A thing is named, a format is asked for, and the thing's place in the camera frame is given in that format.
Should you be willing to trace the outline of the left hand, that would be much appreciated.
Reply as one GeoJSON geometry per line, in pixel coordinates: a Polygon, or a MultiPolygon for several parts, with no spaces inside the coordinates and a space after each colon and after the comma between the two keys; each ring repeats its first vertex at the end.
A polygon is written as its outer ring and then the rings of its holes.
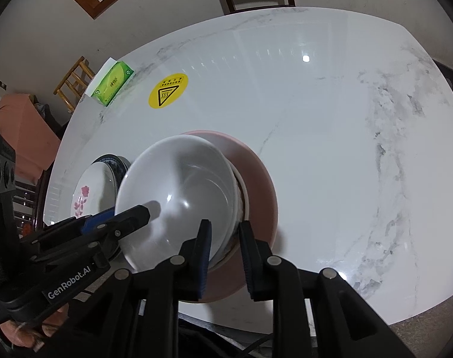
{"type": "Polygon", "coordinates": [[[69,317],[68,311],[69,305],[63,305],[42,322],[41,331],[36,331],[14,321],[2,323],[0,325],[0,330],[10,341],[12,346],[30,348],[34,351],[38,351],[44,345],[44,338],[52,337],[65,323],[69,317]]]}

